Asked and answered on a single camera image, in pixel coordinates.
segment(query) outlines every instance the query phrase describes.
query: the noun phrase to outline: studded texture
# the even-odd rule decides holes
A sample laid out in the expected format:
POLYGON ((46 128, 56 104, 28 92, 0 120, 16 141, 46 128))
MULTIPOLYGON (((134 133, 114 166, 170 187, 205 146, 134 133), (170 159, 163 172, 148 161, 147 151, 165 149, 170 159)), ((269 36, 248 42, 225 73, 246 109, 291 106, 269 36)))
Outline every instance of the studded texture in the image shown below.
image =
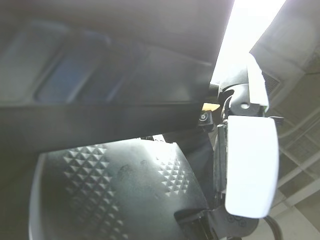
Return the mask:
POLYGON ((103 144, 68 150, 63 156, 67 163, 63 173, 68 178, 65 190, 72 196, 71 207, 85 228, 85 239, 128 239, 105 151, 103 144))
POLYGON ((163 176, 161 183, 165 186, 165 194, 168 197, 171 195, 185 194, 189 185, 186 172, 172 150, 173 147, 171 148, 172 154, 167 156, 169 159, 156 158, 160 165, 158 172, 163 176))

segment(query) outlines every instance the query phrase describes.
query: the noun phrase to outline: fluorescent light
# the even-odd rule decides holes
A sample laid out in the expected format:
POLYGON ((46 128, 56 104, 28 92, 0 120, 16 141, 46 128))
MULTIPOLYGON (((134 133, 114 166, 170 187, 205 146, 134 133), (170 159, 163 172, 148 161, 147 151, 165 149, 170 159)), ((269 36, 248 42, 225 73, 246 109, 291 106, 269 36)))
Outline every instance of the fluorescent light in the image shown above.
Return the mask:
POLYGON ((226 77, 233 63, 246 57, 286 0, 235 0, 211 83, 226 77))

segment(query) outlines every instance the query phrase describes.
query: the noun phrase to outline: yellow object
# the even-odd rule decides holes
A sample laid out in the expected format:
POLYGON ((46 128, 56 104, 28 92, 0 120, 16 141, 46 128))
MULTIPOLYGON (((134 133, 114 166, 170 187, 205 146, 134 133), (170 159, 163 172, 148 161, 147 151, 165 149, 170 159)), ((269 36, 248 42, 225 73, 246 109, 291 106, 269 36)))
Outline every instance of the yellow object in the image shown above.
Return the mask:
POLYGON ((202 111, 214 111, 220 107, 219 104, 212 104, 212 103, 204 103, 202 107, 202 111))

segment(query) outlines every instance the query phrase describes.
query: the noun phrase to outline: round hole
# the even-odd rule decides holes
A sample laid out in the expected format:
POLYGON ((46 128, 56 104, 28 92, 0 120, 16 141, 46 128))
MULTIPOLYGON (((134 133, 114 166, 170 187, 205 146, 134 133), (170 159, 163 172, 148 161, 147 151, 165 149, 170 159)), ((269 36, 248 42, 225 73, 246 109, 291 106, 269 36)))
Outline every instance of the round hole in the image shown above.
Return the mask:
POLYGON ((248 109, 250 107, 249 103, 247 103, 247 102, 241 103, 240 106, 241 106, 242 109, 248 109))

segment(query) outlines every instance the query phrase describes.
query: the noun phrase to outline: white plastic cover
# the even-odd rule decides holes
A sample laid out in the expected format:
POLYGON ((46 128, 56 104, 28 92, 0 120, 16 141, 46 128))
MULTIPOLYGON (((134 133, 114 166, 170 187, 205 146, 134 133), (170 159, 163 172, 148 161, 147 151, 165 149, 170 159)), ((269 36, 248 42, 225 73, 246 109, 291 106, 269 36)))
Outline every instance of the white plastic cover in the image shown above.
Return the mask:
POLYGON ((268 215, 277 188, 279 147, 275 121, 229 116, 225 208, 233 215, 268 215))

